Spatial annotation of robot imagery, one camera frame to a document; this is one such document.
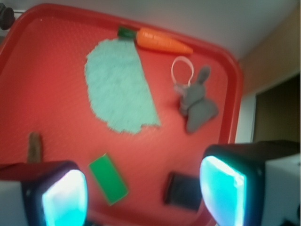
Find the brown stick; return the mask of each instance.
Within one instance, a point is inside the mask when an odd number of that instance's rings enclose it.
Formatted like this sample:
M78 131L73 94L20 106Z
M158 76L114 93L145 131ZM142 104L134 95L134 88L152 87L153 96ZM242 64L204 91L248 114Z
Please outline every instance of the brown stick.
M31 132L29 134L29 147L27 162L39 163L42 162L42 142L39 133Z

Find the bunny ear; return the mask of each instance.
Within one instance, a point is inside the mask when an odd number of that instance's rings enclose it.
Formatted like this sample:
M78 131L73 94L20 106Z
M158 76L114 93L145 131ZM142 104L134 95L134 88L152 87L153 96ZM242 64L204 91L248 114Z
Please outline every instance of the bunny ear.
M180 86L178 84L174 85L174 90L176 91L176 93L180 94L183 97L187 94L187 90L183 86Z
M208 79L210 75L210 70L211 69L209 66L205 66L199 71L198 78L197 78L197 82L199 84L203 84Z

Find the white wall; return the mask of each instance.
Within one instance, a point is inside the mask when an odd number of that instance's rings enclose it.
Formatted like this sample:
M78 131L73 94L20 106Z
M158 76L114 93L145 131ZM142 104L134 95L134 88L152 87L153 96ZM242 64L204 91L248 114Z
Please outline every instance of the white wall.
M237 59L262 41L297 0L3 0L26 10L40 3L87 8L145 22L218 44Z

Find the white loop string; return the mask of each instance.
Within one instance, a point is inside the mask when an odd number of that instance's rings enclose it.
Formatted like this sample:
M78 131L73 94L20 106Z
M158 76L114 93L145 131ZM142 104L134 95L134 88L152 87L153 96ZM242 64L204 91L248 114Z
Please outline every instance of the white loop string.
M176 59L174 59L174 62L173 62L173 64L172 64L172 66L171 66L171 78L172 78L172 80L173 80L173 83L174 83L174 85L175 85L175 84L178 84L177 80L176 80L175 77L174 77L174 65L175 65L175 63L178 62L178 61L183 61L183 62L185 62L185 63L190 67L190 69L191 69L191 76L190 76L190 78L189 78L189 80L188 80L187 85L182 85L182 86L185 87L185 88L186 88L186 87L189 87L189 86L190 86L191 79L193 78L194 68L193 68L192 62L191 62L187 57L184 57L184 56L178 56Z

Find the beige wall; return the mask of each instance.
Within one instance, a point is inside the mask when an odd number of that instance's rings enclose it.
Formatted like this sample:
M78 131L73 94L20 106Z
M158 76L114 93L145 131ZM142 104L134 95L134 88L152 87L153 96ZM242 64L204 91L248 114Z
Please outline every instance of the beige wall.
M240 65L244 95L265 91L300 72L300 5Z

